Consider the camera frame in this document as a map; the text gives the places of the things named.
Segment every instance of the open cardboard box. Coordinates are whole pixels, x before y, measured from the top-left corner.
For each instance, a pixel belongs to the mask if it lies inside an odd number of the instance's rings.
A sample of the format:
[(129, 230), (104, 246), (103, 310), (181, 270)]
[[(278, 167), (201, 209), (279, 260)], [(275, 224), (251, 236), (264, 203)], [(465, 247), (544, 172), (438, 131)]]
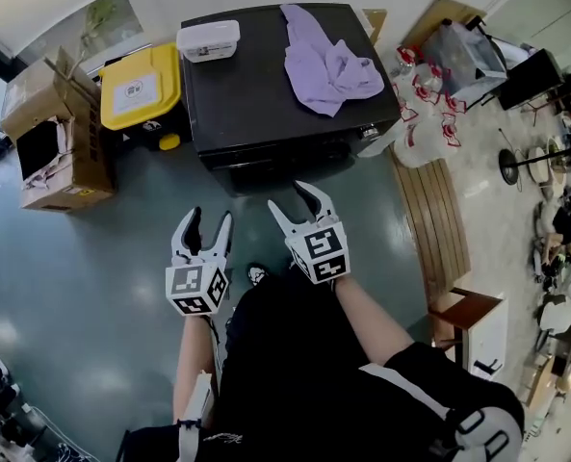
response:
[(101, 90), (60, 48), (56, 62), (31, 64), (7, 84), (0, 126), (14, 144), (51, 117), (71, 120), (100, 104)]
[(17, 140), (24, 209), (70, 212), (111, 197), (115, 187), (99, 138), (98, 111), (53, 117)]

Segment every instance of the label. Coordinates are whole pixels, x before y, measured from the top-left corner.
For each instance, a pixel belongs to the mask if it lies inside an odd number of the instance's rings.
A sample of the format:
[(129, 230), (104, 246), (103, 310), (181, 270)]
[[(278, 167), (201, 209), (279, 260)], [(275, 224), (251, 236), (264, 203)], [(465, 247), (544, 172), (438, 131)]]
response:
[(201, 46), (200, 48), (191, 48), (185, 50), (184, 53), (188, 57), (207, 57), (214, 56), (218, 58), (219, 56), (224, 56), (229, 50), (234, 47), (233, 43), (226, 42), (221, 44), (213, 44), (212, 46)]
[(63, 192), (71, 193), (72, 195), (77, 195), (81, 191), (82, 191), (82, 189), (77, 188), (77, 187), (69, 187), (68, 189), (63, 190)]
[(138, 110), (159, 100), (157, 74), (151, 73), (114, 89), (114, 115)]
[(63, 190), (63, 192), (70, 193), (71, 195), (85, 196), (85, 195), (90, 195), (91, 193), (94, 193), (94, 190), (93, 189), (83, 189), (80, 187), (69, 187), (68, 189)]

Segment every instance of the cable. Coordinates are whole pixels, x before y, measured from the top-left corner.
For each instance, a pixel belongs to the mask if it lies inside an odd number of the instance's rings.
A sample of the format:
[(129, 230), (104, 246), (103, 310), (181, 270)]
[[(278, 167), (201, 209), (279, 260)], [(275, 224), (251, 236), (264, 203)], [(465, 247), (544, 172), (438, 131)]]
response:
[(31, 410), (35, 411), (42, 419), (45, 421), (47, 427), (49, 427), (57, 436), (59, 436), (62, 440), (64, 440), (67, 444), (69, 444), (75, 451), (77, 451), (80, 455), (88, 458), (89, 460), (94, 460), (95, 462), (101, 462), (98, 458), (92, 455), (90, 452), (81, 449), (77, 446), (68, 436), (66, 436), (60, 428), (56, 426), (56, 424), (50, 420), (43, 411), (41, 411), (38, 407), (34, 405), (30, 405)]
[[(516, 159), (516, 153), (520, 153), (521, 157), (523, 158), (523, 161), (525, 161), (527, 159), (527, 156), (525, 156), (525, 154), (523, 154), (523, 151), (520, 149), (514, 149), (514, 146), (512, 145), (512, 142), (510, 142), (507, 137), (506, 134), (504, 134), (503, 129), (498, 128), (497, 130), (499, 130), (501, 132), (501, 135), (504, 136), (504, 139), (506, 139), (507, 145), (509, 145), (509, 150), (511, 151), (511, 153), (514, 155), (514, 159)], [(516, 190), (518, 190), (519, 193), (523, 192), (523, 180), (520, 177), (520, 173), (518, 174), (518, 180), (516, 181)]]

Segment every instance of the teal floor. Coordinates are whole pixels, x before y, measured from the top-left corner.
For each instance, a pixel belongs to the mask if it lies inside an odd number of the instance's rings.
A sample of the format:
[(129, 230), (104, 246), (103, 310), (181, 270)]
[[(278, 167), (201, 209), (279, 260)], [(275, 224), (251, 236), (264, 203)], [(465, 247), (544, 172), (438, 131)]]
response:
[[(164, 288), (180, 219), (201, 206), (208, 243), (222, 214), (234, 216), (233, 281), (220, 323), (248, 287), (246, 264), (278, 268), (288, 255), (269, 194), (230, 198), (189, 146), (136, 149), (117, 171), (114, 198), (60, 215), (19, 209), (15, 154), (0, 162), (0, 356), (25, 399), (102, 461), (115, 458), (125, 429), (171, 419), (184, 320)], [(358, 160), (317, 185), (345, 224), (355, 277), (427, 339), (422, 274), (386, 158)], [(270, 196), (305, 215), (293, 190)]]

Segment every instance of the white plastic container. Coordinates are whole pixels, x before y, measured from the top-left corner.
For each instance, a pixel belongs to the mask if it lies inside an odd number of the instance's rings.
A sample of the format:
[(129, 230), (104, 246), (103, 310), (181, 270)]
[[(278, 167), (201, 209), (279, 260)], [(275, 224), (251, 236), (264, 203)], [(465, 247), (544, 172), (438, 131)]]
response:
[(181, 29), (176, 35), (176, 47), (180, 58), (197, 63), (231, 57), (239, 40), (238, 21), (222, 20)]

